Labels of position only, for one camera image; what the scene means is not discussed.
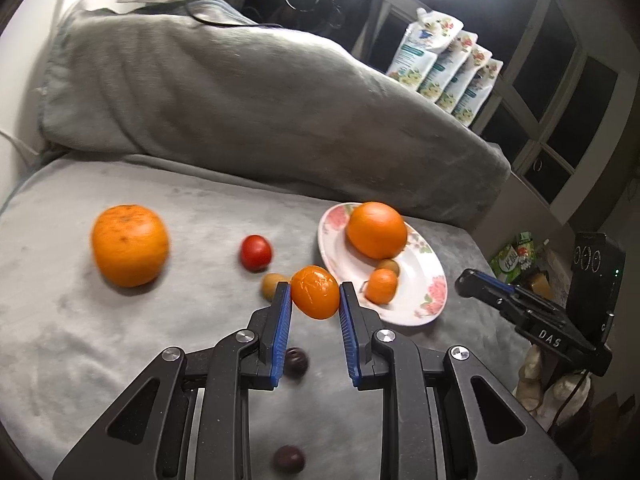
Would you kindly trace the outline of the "white gloved right hand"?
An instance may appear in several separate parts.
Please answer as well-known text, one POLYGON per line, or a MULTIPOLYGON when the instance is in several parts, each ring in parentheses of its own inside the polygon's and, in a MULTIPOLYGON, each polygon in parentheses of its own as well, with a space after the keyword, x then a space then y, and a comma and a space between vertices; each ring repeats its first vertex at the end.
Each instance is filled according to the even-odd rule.
POLYGON ((554 354, 533 344, 518 370, 518 384, 513 393, 538 424, 551 431, 582 409, 590 390, 590 373, 580 370, 565 373, 563 363, 554 354))

